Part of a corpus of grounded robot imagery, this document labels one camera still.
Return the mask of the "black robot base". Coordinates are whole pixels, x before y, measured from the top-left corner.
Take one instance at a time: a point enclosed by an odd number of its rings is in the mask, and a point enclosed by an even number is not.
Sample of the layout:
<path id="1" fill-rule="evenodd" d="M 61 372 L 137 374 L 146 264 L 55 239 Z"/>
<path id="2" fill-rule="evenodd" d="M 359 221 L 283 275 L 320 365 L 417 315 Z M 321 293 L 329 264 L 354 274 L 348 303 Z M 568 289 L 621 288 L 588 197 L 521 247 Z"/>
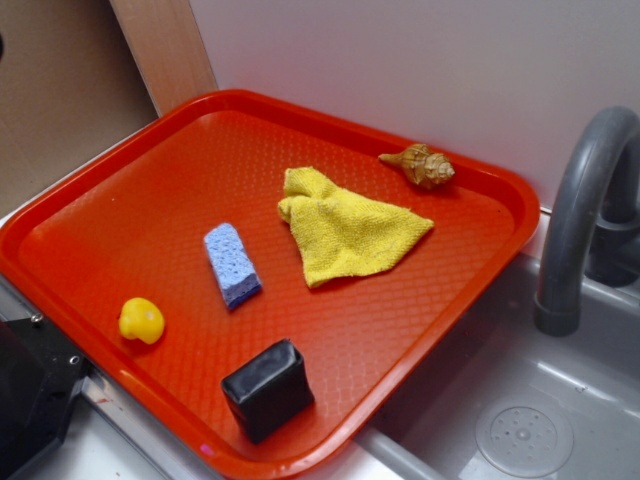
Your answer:
<path id="1" fill-rule="evenodd" d="M 48 318 L 1 323 L 1 477 L 61 447 L 89 362 Z"/>

